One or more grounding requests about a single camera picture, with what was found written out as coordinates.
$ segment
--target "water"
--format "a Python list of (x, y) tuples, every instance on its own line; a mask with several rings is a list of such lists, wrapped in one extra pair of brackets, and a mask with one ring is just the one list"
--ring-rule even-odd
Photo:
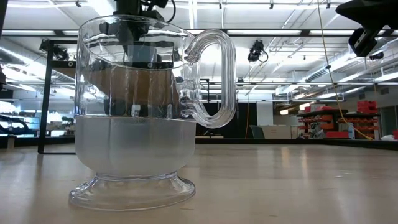
[(168, 174), (193, 155), (195, 127), (196, 122), (176, 119), (79, 116), (76, 153), (100, 174)]

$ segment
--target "table surface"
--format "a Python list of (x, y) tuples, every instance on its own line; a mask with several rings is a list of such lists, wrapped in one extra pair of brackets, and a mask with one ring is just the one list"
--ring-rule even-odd
[[(74, 150), (74, 145), (46, 150)], [(197, 145), (180, 169), (197, 193), (142, 212), (68, 203), (93, 172), (76, 156), (0, 151), (0, 223), (397, 223), (398, 152), (317, 145)]]

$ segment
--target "table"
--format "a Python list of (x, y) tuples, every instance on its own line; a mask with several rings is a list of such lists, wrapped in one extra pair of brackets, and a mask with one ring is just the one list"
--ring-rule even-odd
[[(46, 150), (74, 150), (73, 145)], [(92, 178), (76, 156), (0, 152), (0, 223), (396, 223), (398, 152), (317, 145), (197, 145), (179, 174), (197, 194), (143, 212), (99, 212), (68, 203)]]

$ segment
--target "glass pitcher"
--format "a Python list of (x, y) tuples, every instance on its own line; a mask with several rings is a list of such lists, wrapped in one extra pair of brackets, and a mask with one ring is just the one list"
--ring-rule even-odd
[[(199, 59), (222, 50), (222, 102), (200, 102)], [(191, 33), (155, 19), (107, 16), (79, 30), (76, 154), (96, 172), (70, 201), (100, 210), (142, 210), (181, 202), (195, 186), (177, 175), (195, 150), (196, 122), (226, 125), (236, 109), (236, 54), (220, 30)]]

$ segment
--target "pitcher handle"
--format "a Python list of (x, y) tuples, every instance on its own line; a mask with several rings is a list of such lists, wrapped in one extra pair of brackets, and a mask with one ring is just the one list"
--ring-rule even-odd
[(189, 114), (202, 126), (220, 128), (228, 124), (236, 111), (236, 51), (232, 40), (224, 32), (211, 29), (197, 35), (185, 50), (185, 60), (199, 61), (202, 52), (212, 44), (219, 44), (222, 53), (221, 65), (221, 108), (210, 116), (199, 100), (187, 102)]

